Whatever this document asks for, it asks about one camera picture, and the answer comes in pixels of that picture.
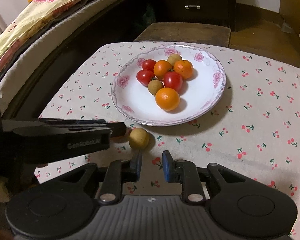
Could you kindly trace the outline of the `cherry print tablecloth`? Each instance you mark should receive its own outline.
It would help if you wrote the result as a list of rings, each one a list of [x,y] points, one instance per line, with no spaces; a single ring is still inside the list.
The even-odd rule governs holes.
[[[185,80],[178,107],[166,112],[136,78],[147,59],[179,54],[194,73]],[[180,194],[164,178],[162,153],[199,167],[219,163],[283,192],[297,206],[289,227],[300,239],[300,69],[266,57],[205,44],[125,42],[102,46],[74,72],[40,114],[124,122],[144,129],[138,182],[131,196]]]

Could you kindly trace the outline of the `grey bed mattress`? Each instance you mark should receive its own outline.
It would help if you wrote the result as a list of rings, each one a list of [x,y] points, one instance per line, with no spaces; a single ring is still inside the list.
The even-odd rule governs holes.
[[[22,88],[29,91],[27,81],[39,67],[47,66],[47,60],[61,50],[63,42],[69,41],[94,16],[122,0],[81,0],[49,22],[34,34],[13,56],[12,61],[0,70],[0,112],[12,113],[18,105]]]

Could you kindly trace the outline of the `tan longan back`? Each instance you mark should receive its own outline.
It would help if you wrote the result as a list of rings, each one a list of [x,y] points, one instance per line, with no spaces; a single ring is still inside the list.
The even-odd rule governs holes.
[[[149,133],[143,128],[136,128],[129,135],[129,145],[135,150],[144,150],[149,143]]]

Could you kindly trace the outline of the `orange mandarin front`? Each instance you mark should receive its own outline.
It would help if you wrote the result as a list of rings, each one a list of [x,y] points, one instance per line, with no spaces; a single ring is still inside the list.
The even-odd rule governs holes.
[[[193,65],[190,61],[187,60],[179,60],[176,61],[173,70],[176,73],[179,73],[181,77],[186,80],[193,76]]]

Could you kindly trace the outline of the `white floral ceramic plate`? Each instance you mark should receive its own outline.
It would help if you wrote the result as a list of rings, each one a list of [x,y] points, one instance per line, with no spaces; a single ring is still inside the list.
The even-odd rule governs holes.
[[[173,44],[131,58],[115,78],[111,97],[116,109],[138,124],[173,126],[210,111],[225,85],[225,70],[210,52]]]

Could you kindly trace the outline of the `tan longan with stem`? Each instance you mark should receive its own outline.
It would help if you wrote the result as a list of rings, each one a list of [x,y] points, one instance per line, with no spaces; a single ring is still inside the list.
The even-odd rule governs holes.
[[[173,67],[177,61],[181,61],[182,57],[179,54],[171,54],[167,58],[167,62]]]

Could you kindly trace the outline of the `dark wooden stool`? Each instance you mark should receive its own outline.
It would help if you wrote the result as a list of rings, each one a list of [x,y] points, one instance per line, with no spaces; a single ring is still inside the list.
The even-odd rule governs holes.
[[[187,42],[228,47],[228,27],[183,22],[152,23],[134,41]]]

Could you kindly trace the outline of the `round red cherry tomato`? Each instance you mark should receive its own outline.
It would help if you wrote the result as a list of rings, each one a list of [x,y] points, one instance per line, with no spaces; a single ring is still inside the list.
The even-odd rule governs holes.
[[[154,66],[156,64],[156,61],[154,61],[153,59],[147,59],[145,61],[142,62],[142,69],[143,70],[149,70],[149,71],[153,71]]]

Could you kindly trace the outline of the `orange mandarin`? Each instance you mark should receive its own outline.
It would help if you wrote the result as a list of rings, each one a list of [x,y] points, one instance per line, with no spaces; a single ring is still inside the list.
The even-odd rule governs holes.
[[[156,104],[165,111],[172,111],[179,106],[179,93],[172,88],[162,88],[155,95]]]
[[[187,60],[179,60],[176,61],[173,70],[176,73],[179,73],[181,77],[186,80],[193,76],[193,65],[190,61]]]
[[[155,63],[153,73],[158,80],[162,80],[167,72],[172,70],[172,65],[166,60],[159,60]]]

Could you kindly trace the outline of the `dark wooden nightstand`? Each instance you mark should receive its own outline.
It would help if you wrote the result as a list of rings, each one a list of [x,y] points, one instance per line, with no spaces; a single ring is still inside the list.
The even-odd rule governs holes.
[[[235,28],[236,0],[147,0],[156,22],[189,22]]]

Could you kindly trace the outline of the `colourful floral quilt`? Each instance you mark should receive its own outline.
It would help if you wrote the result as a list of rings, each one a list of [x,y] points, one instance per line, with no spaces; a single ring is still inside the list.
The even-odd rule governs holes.
[[[33,0],[0,35],[0,70],[34,34],[81,0]]]

